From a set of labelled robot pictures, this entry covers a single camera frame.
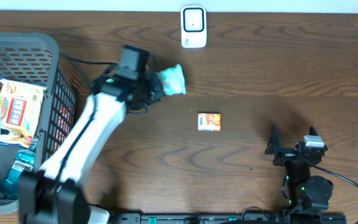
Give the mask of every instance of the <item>gray basket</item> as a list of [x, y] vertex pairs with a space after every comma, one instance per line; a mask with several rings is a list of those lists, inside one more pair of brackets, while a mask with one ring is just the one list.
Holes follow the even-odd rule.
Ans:
[[[34, 170], [63, 143], [73, 127], [75, 96], [58, 66], [57, 43], [45, 34], [0, 33], [0, 78], [46, 85]], [[20, 147], [0, 146], [0, 181], [11, 168]], [[17, 200], [0, 194], [0, 214], [18, 209]]]

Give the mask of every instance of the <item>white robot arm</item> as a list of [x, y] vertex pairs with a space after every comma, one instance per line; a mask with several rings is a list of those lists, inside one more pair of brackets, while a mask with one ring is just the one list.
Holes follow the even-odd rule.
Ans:
[[21, 223], [108, 223], [110, 213], [88, 205], [83, 187], [104, 144], [130, 110], [148, 110], [164, 96], [154, 72], [145, 73], [149, 53], [125, 46], [114, 76], [93, 82], [93, 94], [59, 150], [40, 170], [20, 176]]

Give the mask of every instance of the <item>orange box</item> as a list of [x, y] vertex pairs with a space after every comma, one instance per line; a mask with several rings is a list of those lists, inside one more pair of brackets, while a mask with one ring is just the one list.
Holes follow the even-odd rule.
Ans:
[[221, 114], [199, 113], [198, 114], [199, 131], [221, 131]]

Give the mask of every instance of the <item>listerine bottle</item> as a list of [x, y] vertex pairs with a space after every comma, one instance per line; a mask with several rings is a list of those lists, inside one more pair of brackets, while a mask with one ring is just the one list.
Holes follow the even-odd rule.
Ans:
[[19, 192], [17, 188], [22, 171], [33, 171], [37, 142], [38, 139], [34, 138], [29, 149], [21, 149], [17, 152], [12, 168], [9, 170], [5, 179], [1, 181], [0, 193], [4, 194], [8, 198], [18, 198]]

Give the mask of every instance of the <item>wooden surface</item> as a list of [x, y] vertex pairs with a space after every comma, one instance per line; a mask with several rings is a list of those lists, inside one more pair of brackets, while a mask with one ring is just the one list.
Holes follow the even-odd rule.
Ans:
[[[264, 155], [273, 124], [287, 146], [315, 126], [329, 148], [320, 165], [358, 182], [358, 15], [210, 13], [203, 49], [181, 47], [178, 13], [0, 12], [7, 31], [49, 34], [85, 60], [117, 62], [132, 44], [161, 69], [183, 66], [187, 95], [127, 116], [110, 137], [89, 177], [92, 203], [145, 213], [279, 210], [288, 205], [285, 169]], [[91, 78], [103, 68], [82, 66]], [[197, 131], [199, 111], [220, 112], [222, 131]], [[354, 223], [358, 189], [312, 174], [334, 183], [329, 212]]]

